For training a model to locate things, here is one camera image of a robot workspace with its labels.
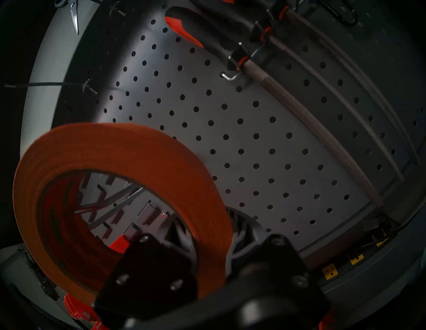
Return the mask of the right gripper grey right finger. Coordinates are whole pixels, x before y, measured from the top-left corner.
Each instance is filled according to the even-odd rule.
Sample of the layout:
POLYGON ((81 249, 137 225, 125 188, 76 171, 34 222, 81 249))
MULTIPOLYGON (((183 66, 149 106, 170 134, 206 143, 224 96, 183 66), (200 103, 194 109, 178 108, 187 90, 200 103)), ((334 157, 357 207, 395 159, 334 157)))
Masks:
POLYGON ((289 239, 267 232, 247 214, 226 207, 233 237, 226 256, 226 281, 249 269, 271 271, 296 299, 320 300, 320 288, 289 239))

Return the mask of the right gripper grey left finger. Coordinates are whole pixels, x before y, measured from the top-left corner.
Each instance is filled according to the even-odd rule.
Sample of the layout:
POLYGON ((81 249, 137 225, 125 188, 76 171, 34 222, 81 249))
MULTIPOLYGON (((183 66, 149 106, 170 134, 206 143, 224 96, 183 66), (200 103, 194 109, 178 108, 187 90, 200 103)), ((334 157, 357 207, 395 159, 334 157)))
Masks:
POLYGON ((149 320, 197 299, 195 240, 175 213, 164 215, 154 231, 131 223, 119 237, 121 259, 94 301, 101 321, 149 320))

